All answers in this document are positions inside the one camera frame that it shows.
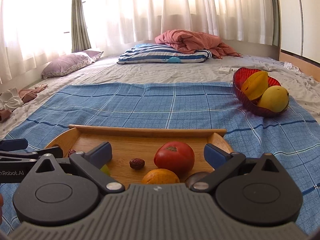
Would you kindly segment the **person's left hand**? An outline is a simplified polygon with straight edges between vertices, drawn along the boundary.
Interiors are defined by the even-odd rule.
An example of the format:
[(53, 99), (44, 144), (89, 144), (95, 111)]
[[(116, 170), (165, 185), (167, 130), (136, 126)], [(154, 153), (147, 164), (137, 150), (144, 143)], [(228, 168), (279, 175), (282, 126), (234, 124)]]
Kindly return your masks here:
[(2, 194), (0, 194), (0, 224), (2, 224), (2, 221), (3, 221), (3, 218), (2, 218), (2, 216), (3, 216), (3, 210), (2, 210), (3, 205), (4, 205), (4, 199), (3, 199)]

